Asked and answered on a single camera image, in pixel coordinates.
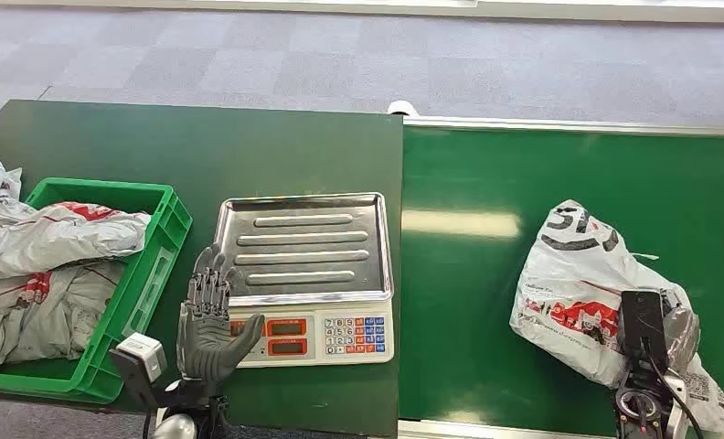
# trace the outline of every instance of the black mount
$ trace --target black mount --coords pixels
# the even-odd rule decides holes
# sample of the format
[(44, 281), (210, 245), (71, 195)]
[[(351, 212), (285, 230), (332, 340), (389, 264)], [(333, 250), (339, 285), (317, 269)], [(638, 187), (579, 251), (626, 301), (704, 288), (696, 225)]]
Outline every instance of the black mount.
[(184, 413), (195, 421), (199, 438), (224, 439), (232, 429), (225, 417), (228, 399), (221, 381), (182, 379), (166, 390), (153, 387), (143, 362), (117, 349), (110, 349), (114, 366), (131, 396), (150, 412), (166, 407), (164, 419)]
[(620, 439), (664, 438), (673, 399), (651, 364), (654, 362), (663, 371), (668, 367), (664, 310), (665, 301), (658, 291), (621, 294), (622, 349), (629, 367), (614, 399)]

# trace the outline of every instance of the digital scale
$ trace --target digital scale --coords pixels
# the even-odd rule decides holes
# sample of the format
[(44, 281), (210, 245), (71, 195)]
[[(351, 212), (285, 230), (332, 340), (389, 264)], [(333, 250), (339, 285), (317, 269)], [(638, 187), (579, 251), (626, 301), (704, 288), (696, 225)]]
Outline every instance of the digital scale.
[(394, 356), (384, 198), (231, 198), (214, 241), (235, 264), (230, 333), (265, 315), (239, 368), (379, 363)]

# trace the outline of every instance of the cable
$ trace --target cable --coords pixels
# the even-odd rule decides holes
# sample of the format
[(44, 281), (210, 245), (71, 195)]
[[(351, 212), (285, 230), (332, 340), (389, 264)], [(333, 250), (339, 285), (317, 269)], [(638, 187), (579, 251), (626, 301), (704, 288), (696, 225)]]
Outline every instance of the cable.
[(146, 413), (144, 417), (144, 428), (142, 429), (142, 439), (149, 439), (149, 422), (152, 421), (152, 411)]
[(642, 348), (644, 349), (644, 354), (647, 356), (647, 359), (650, 361), (650, 364), (653, 365), (653, 370), (655, 370), (655, 375), (658, 376), (658, 379), (666, 386), (667, 389), (669, 389), (669, 392), (671, 392), (672, 397), (677, 401), (679, 406), (682, 408), (682, 411), (685, 412), (685, 415), (687, 416), (688, 420), (690, 421), (690, 424), (693, 425), (693, 429), (696, 430), (696, 437), (698, 439), (704, 439), (704, 432), (701, 431), (701, 426), (698, 425), (698, 422), (696, 422), (696, 417), (693, 416), (693, 413), (690, 411), (690, 409), (687, 408), (685, 403), (679, 398), (679, 395), (675, 392), (674, 389), (669, 386), (669, 383), (664, 380), (664, 375), (661, 373), (661, 370), (658, 369), (658, 366), (655, 365), (655, 361), (653, 361), (653, 356), (650, 355), (650, 350), (648, 346), (647, 339), (642, 340)]

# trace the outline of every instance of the robotic hand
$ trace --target robotic hand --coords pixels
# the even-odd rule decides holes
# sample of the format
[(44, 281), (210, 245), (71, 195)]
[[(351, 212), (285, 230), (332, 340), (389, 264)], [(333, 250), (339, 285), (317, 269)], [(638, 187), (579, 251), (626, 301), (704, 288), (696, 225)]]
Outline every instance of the robotic hand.
[(151, 413), (159, 408), (165, 408), (164, 420), (153, 438), (229, 437), (222, 381), (260, 340), (265, 322), (263, 315), (254, 315), (237, 337), (231, 336), (228, 302), (233, 274), (232, 262), (226, 261), (217, 244), (197, 257), (187, 300), (179, 308), (176, 365), (182, 380), (164, 390), (154, 386), (165, 368), (157, 340), (133, 334), (110, 350), (126, 389), (147, 410), (144, 437)]
[(237, 337), (230, 335), (228, 299), (234, 274), (232, 261), (219, 252), (218, 244), (197, 257), (187, 300), (179, 310), (176, 340), (177, 363), (186, 380), (223, 381), (260, 339), (263, 315), (252, 316)]

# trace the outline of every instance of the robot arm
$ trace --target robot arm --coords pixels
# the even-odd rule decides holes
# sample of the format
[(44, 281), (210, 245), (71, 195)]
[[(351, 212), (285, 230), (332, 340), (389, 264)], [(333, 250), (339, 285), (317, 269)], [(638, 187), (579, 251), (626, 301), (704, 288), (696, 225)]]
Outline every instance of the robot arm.
[(629, 366), (615, 393), (618, 437), (683, 439), (689, 419), (702, 439), (678, 375), (696, 353), (697, 317), (659, 291), (624, 291), (620, 334)]
[(237, 337), (231, 336), (228, 301), (233, 273), (232, 263), (226, 263), (216, 244), (196, 260), (187, 300), (179, 308), (176, 365), (180, 381), (165, 390), (153, 386), (165, 369), (165, 355), (157, 340), (133, 334), (109, 351), (133, 398), (148, 413), (166, 408), (167, 419), (155, 430), (155, 438), (227, 435), (222, 382), (260, 340), (265, 321), (262, 315), (252, 316)]

